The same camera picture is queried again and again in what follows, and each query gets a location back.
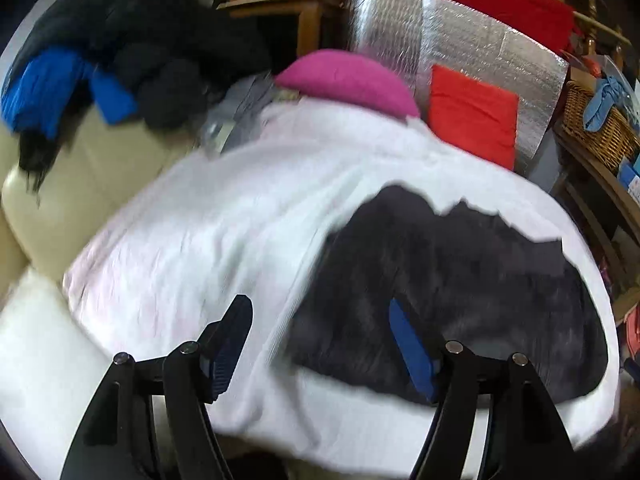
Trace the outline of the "dark grey jacket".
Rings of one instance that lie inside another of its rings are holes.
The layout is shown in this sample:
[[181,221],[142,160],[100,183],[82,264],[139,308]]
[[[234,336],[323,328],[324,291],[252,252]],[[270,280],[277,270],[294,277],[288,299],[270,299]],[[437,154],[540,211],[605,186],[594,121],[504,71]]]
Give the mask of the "dark grey jacket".
[[419,336],[499,360],[525,354],[555,402],[590,393],[608,366],[597,309],[559,242],[529,240],[465,204],[435,214],[399,185],[328,235],[286,353],[318,374],[421,403],[421,363],[401,354],[392,304]]

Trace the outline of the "black clothes pile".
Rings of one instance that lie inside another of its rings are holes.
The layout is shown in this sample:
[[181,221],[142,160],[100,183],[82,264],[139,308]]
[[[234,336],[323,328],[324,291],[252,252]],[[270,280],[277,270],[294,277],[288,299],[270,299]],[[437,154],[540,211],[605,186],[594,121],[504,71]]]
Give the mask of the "black clothes pile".
[[[123,122],[140,119],[157,132],[203,114],[237,81],[275,74],[296,58],[289,18],[230,18],[198,0],[55,0],[18,50],[1,97],[27,63],[49,48],[75,51],[115,76],[138,107]],[[96,103],[89,88],[80,84],[52,141],[7,125],[18,139],[18,166],[36,179],[35,188],[55,161],[67,122],[90,105]]]

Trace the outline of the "white bed cover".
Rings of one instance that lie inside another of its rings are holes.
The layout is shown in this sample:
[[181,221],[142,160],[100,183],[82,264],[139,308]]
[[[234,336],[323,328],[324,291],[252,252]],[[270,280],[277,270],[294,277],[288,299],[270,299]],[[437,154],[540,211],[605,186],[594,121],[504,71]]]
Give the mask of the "white bed cover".
[[253,325],[229,390],[208,411],[214,428],[333,470],[405,477],[434,408],[318,374],[285,350],[326,238],[391,185],[435,214],[465,204],[561,244],[608,347],[599,385],[554,401],[570,440],[589,441],[616,411],[620,352],[586,243],[538,186],[439,140],[420,119],[311,98],[267,106],[255,141],[218,157],[192,152],[111,218],[65,274],[70,310],[106,352],[149,359],[245,295]]

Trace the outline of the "wooden shelf unit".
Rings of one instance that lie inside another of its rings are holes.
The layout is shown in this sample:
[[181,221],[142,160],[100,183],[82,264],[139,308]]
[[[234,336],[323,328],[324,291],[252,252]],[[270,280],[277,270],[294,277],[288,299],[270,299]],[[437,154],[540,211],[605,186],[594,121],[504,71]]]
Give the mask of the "wooden shelf unit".
[[582,233],[620,318],[639,300],[639,205],[560,125],[553,127],[553,140],[560,174],[551,195]]

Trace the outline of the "wicker basket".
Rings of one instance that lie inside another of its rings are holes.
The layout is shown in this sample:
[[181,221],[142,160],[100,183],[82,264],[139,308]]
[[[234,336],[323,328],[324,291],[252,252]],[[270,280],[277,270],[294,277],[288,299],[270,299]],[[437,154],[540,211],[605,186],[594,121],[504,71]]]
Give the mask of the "wicker basket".
[[616,174],[639,155],[639,138],[625,115],[593,91],[570,80],[566,86],[562,131]]

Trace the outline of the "red cushion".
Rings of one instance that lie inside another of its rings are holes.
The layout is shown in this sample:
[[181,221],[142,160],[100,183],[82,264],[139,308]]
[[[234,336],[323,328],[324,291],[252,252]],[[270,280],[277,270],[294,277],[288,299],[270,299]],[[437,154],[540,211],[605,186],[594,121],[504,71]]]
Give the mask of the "red cushion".
[[514,169],[515,93],[434,65],[426,118],[440,140],[507,170]]

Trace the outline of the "blue garment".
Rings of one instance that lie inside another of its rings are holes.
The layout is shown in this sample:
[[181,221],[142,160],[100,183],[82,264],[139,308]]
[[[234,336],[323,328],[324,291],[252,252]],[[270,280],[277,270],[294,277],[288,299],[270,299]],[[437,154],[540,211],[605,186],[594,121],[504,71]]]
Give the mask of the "blue garment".
[[2,118],[17,133],[34,130],[52,141],[58,137],[65,109],[80,84],[88,86],[108,124],[119,124],[137,114],[134,96],[115,76],[75,51],[49,48],[8,83],[1,98]]

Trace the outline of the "light blue cloth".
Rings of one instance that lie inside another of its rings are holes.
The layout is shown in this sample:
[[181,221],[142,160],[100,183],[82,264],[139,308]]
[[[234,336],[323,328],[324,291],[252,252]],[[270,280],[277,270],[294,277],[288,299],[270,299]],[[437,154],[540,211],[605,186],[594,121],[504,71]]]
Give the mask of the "light blue cloth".
[[582,113],[582,128],[588,132],[600,131],[613,108],[626,119],[634,119],[634,109],[624,86],[615,77],[605,76],[597,80],[596,91]]

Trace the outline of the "magenta pillow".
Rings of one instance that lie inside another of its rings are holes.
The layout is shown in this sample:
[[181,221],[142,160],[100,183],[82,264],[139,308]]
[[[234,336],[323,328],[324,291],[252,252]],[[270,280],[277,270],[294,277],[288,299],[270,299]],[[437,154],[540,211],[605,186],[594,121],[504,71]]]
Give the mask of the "magenta pillow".
[[296,60],[274,78],[283,89],[405,119],[420,117],[411,90],[398,75],[363,55],[323,49]]

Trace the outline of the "silver insulation mat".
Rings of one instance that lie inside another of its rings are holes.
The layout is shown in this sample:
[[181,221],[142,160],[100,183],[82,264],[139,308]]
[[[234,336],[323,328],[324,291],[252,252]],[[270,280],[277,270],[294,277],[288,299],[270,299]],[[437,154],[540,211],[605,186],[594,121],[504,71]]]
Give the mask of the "silver insulation mat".
[[515,171],[537,160],[568,63],[539,42],[451,0],[348,0],[349,50],[402,78],[421,110],[432,66],[456,70],[518,95]]

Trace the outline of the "red blanket on headboard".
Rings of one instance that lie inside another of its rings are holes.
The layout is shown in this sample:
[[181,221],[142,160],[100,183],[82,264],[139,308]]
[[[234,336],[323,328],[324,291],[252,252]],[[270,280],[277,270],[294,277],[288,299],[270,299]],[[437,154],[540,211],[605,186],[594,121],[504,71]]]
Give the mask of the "red blanket on headboard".
[[560,0],[451,0],[484,13],[557,55],[573,50],[574,11]]

